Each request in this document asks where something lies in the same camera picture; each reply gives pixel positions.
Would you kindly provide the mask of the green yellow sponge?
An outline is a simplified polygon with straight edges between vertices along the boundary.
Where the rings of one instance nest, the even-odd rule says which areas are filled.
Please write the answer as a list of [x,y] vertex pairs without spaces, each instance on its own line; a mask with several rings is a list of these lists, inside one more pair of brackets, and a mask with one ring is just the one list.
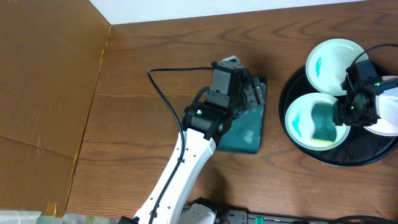
[[333,106],[325,103],[315,103],[311,110],[314,131],[311,141],[332,145],[337,138],[333,122]]

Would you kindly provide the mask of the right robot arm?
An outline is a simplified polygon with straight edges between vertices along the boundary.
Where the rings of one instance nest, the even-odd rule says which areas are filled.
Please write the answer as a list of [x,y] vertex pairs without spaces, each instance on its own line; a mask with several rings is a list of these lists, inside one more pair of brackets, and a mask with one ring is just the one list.
[[397,125],[397,77],[376,77],[342,86],[346,98],[333,104],[333,122],[337,126],[372,126],[379,119]]

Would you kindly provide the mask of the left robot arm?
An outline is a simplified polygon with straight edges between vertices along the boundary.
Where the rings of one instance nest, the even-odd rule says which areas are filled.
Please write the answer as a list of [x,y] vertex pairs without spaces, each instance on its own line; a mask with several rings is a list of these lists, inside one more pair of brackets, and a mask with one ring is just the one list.
[[165,169],[133,217],[120,223],[228,223],[225,212],[205,198],[187,197],[208,159],[217,149],[259,152],[266,83],[254,77],[233,55],[212,62],[210,86],[200,89],[177,118],[178,139]]

